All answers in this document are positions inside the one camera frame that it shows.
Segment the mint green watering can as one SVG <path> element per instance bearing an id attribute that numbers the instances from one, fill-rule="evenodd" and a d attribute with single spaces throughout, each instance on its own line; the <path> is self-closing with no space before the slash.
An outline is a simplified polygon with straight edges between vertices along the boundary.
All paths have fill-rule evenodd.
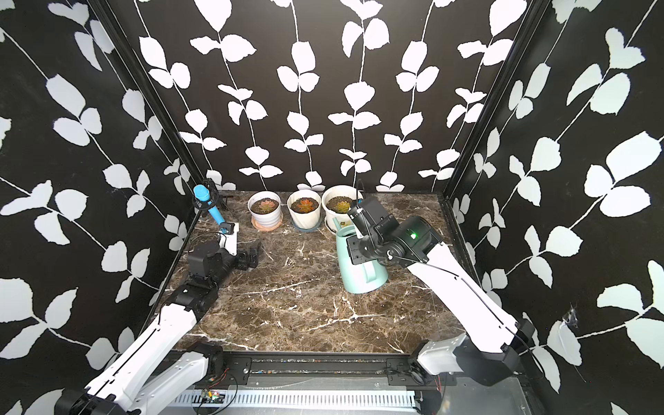
<path id="1" fill-rule="evenodd" d="M 354 226 L 342 227 L 333 219 L 336 230 L 336 253 L 342 282 L 347 292 L 364 294 L 385 285 L 388 272 L 377 260 L 369 260 L 360 252 L 360 239 Z"/>

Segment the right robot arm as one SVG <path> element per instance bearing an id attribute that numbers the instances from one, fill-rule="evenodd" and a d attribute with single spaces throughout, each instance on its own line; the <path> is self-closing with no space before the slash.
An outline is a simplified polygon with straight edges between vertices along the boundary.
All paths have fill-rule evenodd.
<path id="1" fill-rule="evenodd" d="M 463 327 L 461 335 L 419 346 L 411 355 L 413 376 L 461 373 L 491 387 L 516 372 L 534 326 L 506 313 L 463 269 L 428 221 L 411 216 L 398 222 L 390 214 L 374 220 L 366 210 L 350 218 L 358 233 L 348 243 L 352 261 L 377 260 L 404 267 Z"/>

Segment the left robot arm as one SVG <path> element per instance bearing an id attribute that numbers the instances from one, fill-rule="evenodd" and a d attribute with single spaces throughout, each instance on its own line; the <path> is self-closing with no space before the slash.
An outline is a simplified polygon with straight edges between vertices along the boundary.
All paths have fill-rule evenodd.
<path id="1" fill-rule="evenodd" d="M 178 395 L 202 381 L 209 387 L 230 378 L 223 348 L 197 342 L 159 375 L 171 349 L 207 314 L 234 270 L 259 264 L 259 243 L 229 252 L 212 240 L 188 255 L 184 282 L 164 302 L 148 328 L 101 375 L 81 391 L 66 389 L 56 414 L 159 414 Z"/>

